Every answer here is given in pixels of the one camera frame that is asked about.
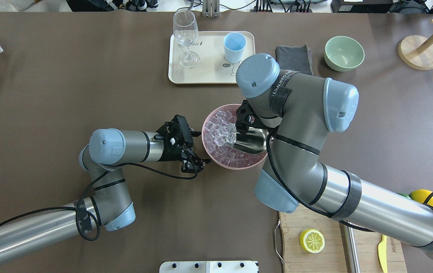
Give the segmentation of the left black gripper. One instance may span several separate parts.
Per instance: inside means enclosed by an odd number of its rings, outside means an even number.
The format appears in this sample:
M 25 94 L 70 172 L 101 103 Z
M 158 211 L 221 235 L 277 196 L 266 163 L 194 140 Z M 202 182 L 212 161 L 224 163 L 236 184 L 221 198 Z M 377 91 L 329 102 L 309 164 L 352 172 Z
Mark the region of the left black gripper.
M 200 158 L 192 150 L 193 138 L 200 137 L 202 132 L 190 128 L 185 116 L 175 115 L 156 133 L 163 136 L 163 152 L 159 162 L 181 161 L 182 173 L 199 173 L 212 162 L 210 158 Z

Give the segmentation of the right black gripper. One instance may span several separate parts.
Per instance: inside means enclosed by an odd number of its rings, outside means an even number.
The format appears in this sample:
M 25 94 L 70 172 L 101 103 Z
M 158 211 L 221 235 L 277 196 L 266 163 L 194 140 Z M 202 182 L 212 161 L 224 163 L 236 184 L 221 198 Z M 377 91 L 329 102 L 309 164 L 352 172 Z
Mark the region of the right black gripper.
M 247 133 L 250 128 L 255 128 L 254 111 L 247 100 L 243 100 L 242 104 L 235 111 L 236 113 L 236 130 L 239 133 Z

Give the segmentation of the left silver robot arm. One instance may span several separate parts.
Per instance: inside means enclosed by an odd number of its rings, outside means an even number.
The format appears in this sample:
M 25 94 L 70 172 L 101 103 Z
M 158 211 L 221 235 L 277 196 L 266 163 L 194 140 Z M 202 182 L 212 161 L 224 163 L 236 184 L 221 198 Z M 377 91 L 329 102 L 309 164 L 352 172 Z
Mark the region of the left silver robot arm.
M 0 222 L 80 198 L 90 178 L 77 157 L 94 130 L 152 131 L 173 116 L 0 111 Z M 133 224 L 102 231 L 95 242 L 77 235 L 7 262 L 0 273 L 144 273 L 167 260 L 220 259 L 202 200 L 213 171 L 185 181 L 127 166 Z

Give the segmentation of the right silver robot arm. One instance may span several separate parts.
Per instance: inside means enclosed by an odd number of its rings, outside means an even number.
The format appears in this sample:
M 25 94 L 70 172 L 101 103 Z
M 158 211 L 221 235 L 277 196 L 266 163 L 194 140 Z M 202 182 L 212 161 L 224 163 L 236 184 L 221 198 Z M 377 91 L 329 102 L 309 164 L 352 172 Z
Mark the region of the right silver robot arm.
M 308 204 L 334 221 L 393 237 L 433 259 L 433 207 L 318 160 L 328 133 L 345 131 L 355 116 L 354 85 L 282 70 L 265 53 L 240 64 L 236 83 L 274 138 L 254 191 L 260 202 L 285 213 Z

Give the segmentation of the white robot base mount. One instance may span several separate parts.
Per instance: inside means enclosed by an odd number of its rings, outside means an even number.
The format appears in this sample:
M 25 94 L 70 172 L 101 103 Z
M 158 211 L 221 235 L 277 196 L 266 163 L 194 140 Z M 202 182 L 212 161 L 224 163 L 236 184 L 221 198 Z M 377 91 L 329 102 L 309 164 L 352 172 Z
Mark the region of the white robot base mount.
M 259 273 L 259 264 L 252 260 L 167 261 L 160 273 Z

